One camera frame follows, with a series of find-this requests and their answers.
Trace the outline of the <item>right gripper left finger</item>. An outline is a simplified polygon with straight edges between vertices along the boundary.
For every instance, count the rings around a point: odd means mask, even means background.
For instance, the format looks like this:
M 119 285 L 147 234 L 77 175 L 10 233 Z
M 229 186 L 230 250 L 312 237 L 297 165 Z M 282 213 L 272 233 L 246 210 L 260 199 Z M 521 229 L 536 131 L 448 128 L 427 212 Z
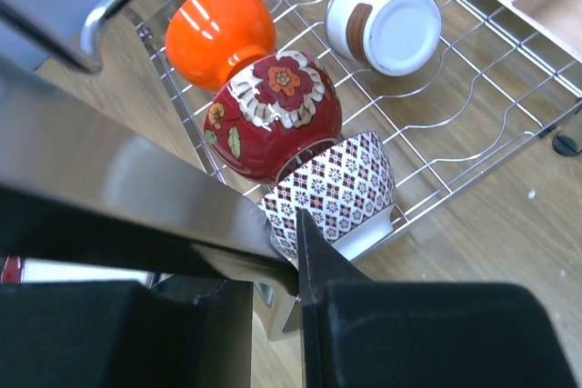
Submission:
M 5 284 L 4 387 L 247 387 L 250 284 Z

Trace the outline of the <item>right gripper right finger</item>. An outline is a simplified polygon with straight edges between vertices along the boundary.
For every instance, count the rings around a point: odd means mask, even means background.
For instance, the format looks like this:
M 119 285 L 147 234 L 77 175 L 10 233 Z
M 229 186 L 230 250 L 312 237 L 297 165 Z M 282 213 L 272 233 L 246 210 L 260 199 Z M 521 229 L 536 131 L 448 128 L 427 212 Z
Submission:
M 510 283 L 376 282 L 296 214 L 307 387 L 573 387 L 544 306 Z

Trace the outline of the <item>patterned small bowl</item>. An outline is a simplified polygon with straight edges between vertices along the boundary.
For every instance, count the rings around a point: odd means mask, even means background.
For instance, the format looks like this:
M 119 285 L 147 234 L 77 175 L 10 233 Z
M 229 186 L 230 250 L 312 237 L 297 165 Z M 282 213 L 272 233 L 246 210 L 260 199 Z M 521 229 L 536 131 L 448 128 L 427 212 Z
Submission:
M 354 135 L 285 177 L 258 203 L 273 246 L 297 264 L 296 211 L 307 210 L 326 241 L 353 261 L 393 231 L 393 167 L 379 134 Z

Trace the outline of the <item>metal two-tier dish rack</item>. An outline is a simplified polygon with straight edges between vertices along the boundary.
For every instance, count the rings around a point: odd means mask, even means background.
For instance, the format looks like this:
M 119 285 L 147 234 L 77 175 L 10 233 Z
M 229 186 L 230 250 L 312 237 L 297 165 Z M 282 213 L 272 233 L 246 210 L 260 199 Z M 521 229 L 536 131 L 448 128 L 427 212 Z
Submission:
M 370 258 L 581 109 L 581 59 L 498 0 L 165 0 L 153 68 L 186 155 L 1 57 L 1 255 L 245 280 L 298 329 L 296 211 Z

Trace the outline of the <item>steel cup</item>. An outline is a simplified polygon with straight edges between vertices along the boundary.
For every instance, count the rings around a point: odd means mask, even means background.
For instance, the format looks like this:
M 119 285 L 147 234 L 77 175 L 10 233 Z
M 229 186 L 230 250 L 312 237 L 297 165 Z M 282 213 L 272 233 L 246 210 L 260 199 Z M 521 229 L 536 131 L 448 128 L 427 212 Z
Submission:
M 436 51 L 436 0 L 329 0 L 325 30 L 333 51 L 386 76 L 409 75 Z

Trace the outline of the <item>orange bowl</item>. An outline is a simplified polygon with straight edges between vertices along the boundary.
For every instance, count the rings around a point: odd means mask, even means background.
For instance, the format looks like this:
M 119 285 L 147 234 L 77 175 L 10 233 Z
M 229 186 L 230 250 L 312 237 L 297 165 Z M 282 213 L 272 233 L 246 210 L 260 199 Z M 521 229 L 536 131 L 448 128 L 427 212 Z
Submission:
M 264 0 L 186 0 L 170 20 L 165 43 L 175 70 L 215 93 L 275 52 L 276 28 Z

